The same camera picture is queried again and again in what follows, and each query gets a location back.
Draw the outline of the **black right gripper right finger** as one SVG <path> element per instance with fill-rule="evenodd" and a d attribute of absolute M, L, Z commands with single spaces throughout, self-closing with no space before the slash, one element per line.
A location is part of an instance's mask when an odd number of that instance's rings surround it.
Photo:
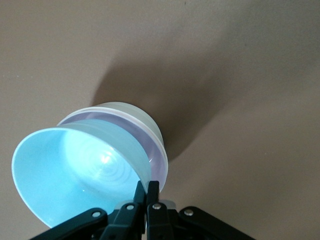
<path fill-rule="evenodd" d="M 159 200 L 160 184 L 150 181 L 146 194 L 147 240 L 256 240 L 204 210 L 177 211 Z"/>

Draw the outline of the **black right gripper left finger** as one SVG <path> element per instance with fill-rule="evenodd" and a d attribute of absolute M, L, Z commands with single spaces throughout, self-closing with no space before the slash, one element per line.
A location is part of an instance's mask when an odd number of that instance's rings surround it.
<path fill-rule="evenodd" d="M 146 193 L 139 181 L 133 201 L 124 203 L 111 214 L 101 208 L 91 208 L 29 240 L 131 240 L 141 230 L 135 225 L 145 201 Z"/>

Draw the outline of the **light blue plastic bowl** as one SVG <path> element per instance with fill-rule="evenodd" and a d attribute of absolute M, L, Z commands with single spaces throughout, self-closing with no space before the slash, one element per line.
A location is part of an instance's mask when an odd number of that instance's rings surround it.
<path fill-rule="evenodd" d="M 152 178 L 142 145 L 116 124 L 84 119 L 36 131 L 12 156 L 16 189 L 32 213 L 55 227 L 92 208 L 111 213 Z"/>

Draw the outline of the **brown table mat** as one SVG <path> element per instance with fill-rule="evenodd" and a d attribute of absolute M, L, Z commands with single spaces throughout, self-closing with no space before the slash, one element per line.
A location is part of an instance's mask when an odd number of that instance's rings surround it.
<path fill-rule="evenodd" d="M 45 231 L 18 143 L 127 102 L 158 123 L 161 198 L 258 240 L 320 240 L 320 0 L 0 0 L 0 240 Z"/>

